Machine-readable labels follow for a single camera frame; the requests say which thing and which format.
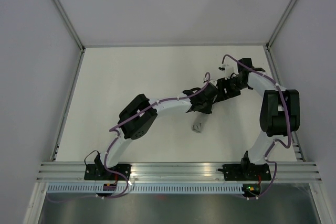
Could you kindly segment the grey cloth napkin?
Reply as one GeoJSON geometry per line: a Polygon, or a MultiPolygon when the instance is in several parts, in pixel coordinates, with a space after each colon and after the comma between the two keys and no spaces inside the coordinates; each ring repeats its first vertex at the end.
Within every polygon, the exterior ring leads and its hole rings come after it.
{"type": "Polygon", "coordinates": [[[196,133],[201,133],[206,124],[206,121],[207,121],[207,114],[201,113],[197,115],[192,125],[192,131],[196,133]]]}

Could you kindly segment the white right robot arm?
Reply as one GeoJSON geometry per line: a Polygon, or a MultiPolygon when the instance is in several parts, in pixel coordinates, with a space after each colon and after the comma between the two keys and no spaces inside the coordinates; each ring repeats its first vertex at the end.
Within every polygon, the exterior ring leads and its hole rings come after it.
{"type": "Polygon", "coordinates": [[[256,91],[262,98],[261,131],[253,146],[245,152],[239,167],[243,178],[252,179],[259,172],[258,165],[269,162],[268,155],[275,146],[291,147],[292,133],[300,126],[299,92],[281,86],[263,68],[254,67],[250,58],[237,60],[237,72],[225,63],[219,69],[224,76],[216,82],[216,102],[234,98],[245,88],[256,91]]]}

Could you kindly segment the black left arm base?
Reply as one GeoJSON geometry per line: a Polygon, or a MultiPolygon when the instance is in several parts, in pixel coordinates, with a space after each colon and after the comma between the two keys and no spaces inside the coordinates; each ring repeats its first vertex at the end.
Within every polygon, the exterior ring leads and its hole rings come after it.
{"type": "Polygon", "coordinates": [[[125,179],[129,179],[131,175],[131,165],[130,164],[118,164],[114,167],[110,167],[109,169],[113,171],[113,173],[107,171],[102,165],[97,167],[95,164],[87,164],[84,180],[92,180],[92,181],[125,181],[125,179]]]}

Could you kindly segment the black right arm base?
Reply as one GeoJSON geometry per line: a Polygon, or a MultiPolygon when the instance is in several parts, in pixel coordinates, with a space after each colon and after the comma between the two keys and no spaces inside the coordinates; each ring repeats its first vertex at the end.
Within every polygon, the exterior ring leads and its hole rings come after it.
{"type": "Polygon", "coordinates": [[[271,181],[271,173],[267,164],[224,164],[217,169],[224,176],[225,181],[271,181]]]}

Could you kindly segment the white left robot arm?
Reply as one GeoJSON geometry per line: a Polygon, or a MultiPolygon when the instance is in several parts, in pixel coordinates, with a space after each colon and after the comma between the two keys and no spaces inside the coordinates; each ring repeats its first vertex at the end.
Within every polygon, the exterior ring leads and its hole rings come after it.
{"type": "Polygon", "coordinates": [[[217,88],[207,82],[202,88],[184,90],[172,98],[149,99],[144,94],[137,95],[120,112],[117,125],[110,129],[116,132],[116,139],[105,153],[94,159],[97,175],[104,180],[112,178],[122,154],[134,140],[145,136],[157,118],[175,113],[210,114],[217,94],[217,88]]]}

